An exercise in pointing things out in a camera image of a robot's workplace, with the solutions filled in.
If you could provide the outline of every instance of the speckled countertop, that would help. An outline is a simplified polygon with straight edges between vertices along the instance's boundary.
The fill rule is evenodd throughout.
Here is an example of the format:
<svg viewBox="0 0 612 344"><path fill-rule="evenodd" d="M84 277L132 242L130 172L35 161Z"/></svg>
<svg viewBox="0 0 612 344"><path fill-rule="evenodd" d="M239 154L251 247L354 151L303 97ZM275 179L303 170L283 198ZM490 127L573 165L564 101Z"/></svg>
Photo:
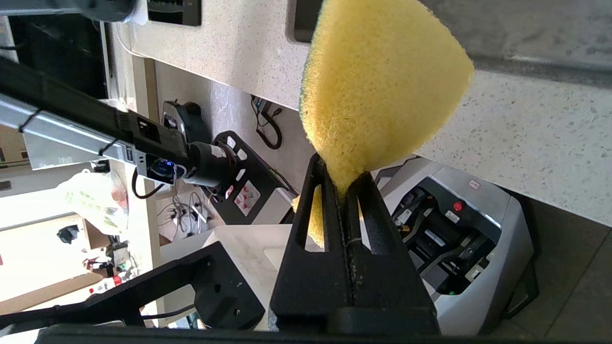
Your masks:
<svg viewBox="0 0 612 344"><path fill-rule="evenodd" d="M149 22L138 53L296 109L309 45L287 0L206 0L202 26ZM477 71L455 116L418 154L612 225L612 91Z"/></svg>

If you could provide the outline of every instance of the red object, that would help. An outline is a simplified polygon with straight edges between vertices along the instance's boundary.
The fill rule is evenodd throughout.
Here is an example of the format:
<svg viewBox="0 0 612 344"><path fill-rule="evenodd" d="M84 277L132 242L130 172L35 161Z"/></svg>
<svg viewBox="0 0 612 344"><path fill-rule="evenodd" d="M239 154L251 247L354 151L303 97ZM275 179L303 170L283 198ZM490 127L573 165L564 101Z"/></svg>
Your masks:
<svg viewBox="0 0 612 344"><path fill-rule="evenodd" d="M461 211L463 209L463 203L459 201L455 202L455 204L453 204L453 209L455 211Z"/></svg>

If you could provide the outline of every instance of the gray floor tile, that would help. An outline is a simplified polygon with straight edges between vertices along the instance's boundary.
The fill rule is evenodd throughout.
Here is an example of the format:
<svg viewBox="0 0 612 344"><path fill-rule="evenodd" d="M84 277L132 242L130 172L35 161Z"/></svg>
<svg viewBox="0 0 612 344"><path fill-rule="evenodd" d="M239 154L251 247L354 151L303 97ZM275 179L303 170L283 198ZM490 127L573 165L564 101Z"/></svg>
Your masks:
<svg viewBox="0 0 612 344"><path fill-rule="evenodd" d="M612 236L603 243L573 291L549 338L605 340L612 338Z"/></svg>
<svg viewBox="0 0 612 344"><path fill-rule="evenodd" d="M203 119L211 128L213 136L233 130L263 160L284 175L295 189L301 190L308 161L315 149L306 138L296 111L283 108L283 112L275 117L283 142L279 149L272 150L255 132L255 115L248 93L161 62L155 63L155 73L160 109L164 100L196 102L202 107ZM262 131L271 142L276 141L270 126L264 127Z"/></svg>
<svg viewBox="0 0 612 344"><path fill-rule="evenodd" d="M511 323L504 320L499 324L499 327L491 333L493 338L509 338L509 339L534 339L534 335Z"/></svg>
<svg viewBox="0 0 612 344"><path fill-rule="evenodd" d="M540 236L535 262L540 295L510 321L542 338L609 232L607 226L530 200Z"/></svg>

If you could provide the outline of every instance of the white quartz countertop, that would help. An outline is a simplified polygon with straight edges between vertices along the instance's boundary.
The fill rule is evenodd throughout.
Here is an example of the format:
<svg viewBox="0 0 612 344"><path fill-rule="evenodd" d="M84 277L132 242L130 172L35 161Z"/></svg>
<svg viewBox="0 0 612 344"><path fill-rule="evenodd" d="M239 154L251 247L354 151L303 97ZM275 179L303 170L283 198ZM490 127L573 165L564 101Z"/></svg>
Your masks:
<svg viewBox="0 0 612 344"><path fill-rule="evenodd" d="M199 27L130 24L126 45L297 109L309 45L288 0L205 0ZM416 153L612 225L612 90L477 71L455 116Z"/></svg>

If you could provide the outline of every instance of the gray machine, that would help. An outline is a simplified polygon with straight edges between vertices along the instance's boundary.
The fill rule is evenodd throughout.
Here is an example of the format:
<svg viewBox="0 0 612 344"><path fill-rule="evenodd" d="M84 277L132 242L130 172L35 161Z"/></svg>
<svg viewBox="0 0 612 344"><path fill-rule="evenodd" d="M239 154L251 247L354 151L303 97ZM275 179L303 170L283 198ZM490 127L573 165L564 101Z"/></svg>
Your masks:
<svg viewBox="0 0 612 344"><path fill-rule="evenodd" d="M378 186L435 303L442 334L488 332L537 297L534 245L516 198L427 159L407 161ZM519 281L525 296L515 295ZM513 296L520 300L515 305Z"/></svg>

